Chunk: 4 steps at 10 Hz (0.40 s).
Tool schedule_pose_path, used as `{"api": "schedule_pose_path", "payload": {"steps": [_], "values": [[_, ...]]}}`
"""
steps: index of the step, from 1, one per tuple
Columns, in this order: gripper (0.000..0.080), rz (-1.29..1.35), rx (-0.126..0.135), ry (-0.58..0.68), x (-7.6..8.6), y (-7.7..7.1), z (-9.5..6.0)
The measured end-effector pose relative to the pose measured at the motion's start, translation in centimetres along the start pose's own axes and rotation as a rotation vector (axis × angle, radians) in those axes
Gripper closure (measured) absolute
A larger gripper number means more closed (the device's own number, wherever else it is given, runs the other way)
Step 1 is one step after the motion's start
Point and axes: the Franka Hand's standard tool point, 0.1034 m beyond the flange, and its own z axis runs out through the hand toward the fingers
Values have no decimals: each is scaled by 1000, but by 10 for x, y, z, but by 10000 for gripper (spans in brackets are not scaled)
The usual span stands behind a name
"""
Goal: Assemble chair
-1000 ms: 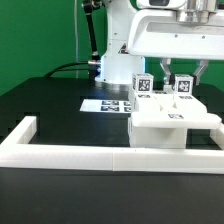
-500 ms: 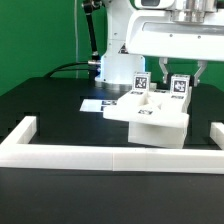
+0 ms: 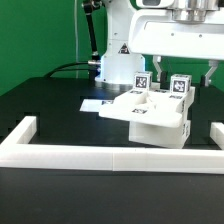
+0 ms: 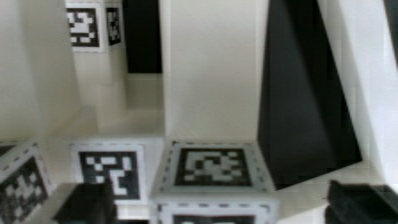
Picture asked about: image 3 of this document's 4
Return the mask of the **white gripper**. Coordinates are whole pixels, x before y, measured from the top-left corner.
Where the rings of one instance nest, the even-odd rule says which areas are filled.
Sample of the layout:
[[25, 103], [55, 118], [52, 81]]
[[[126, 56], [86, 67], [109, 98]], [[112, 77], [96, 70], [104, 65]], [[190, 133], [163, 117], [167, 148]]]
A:
[[196, 24], [174, 21], [171, 10], [138, 10], [131, 20], [128, 44], [134, 53], [155, 55], [158, 82], [167, 80], [161, 56], [210, 60], [209, 70], [201, 76], [201, 85], [208, 87], [217, 60], [224, 60], [224, 8], [208, 11], [205, 21]]

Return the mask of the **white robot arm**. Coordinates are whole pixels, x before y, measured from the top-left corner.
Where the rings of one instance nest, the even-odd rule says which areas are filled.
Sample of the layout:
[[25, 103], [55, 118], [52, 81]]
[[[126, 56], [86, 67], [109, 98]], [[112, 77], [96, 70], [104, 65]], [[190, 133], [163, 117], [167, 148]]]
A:
[[130, 85], [134, 73], [153, 57], [157, 79], [161, 58], [207, 59], [211, 75], [224, 61], [224, 0], [102, 0], [107, 11], [107, 50], [96, 81], [108, 86]]

